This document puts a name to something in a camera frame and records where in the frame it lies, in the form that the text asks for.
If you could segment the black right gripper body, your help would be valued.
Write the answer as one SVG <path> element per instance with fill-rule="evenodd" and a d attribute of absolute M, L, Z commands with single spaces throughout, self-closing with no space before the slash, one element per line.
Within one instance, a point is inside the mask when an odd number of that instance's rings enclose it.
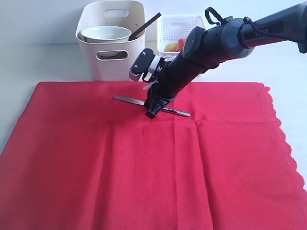
<path fill-rule="evenodd" d="M 149 108 L 157 100 L 173 101 L 177 94 L 199 75 L 199 64 L 183 57 L 179 53 L 172 61 L 167 62 L 158 73 L 158 83 L 155 83 L 147 92 L 145 107 Z"/>

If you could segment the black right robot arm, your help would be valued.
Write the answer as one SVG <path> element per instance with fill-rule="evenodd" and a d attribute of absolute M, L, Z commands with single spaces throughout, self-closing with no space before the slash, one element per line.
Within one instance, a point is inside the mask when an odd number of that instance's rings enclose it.
<path fill-rule="evenodd" d="M 148 69 L 153 80 L 144 104 L 149 118 L 155 118 L 198 75 L 226 61 L 246 58 L 257 46 L 291 41 L 298 44 L 301 53 L 307 51 L 306 2 L 256 21 L 249 17 L 222 18 L 212 7 L 205 15 L 215 27 L 195 27 L 183 50 L 171 61 L 153 56 L 155 70 Z M 214 23 L 210 15 L 218 21 Z"/>

